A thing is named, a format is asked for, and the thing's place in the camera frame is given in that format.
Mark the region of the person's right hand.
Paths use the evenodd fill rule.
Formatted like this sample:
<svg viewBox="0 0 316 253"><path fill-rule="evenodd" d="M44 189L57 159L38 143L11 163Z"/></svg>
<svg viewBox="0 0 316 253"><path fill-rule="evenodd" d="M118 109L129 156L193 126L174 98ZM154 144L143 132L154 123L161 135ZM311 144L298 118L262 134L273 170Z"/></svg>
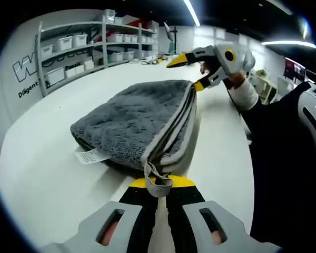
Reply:
<svg viewBox="0 0 316 253"><path fill-rule="evenodd" d="M207 72L208 73L214 72L214 70L212 70L208 62L203 62L201 64L200 72L201 74L205 74ZM244 83L244 81L245 81L245 75L243 72L240 71L240 72L230 75L227 79L223 80L223 83L225 87L228 90L230 90L230 89L239 88Z"/></svg>

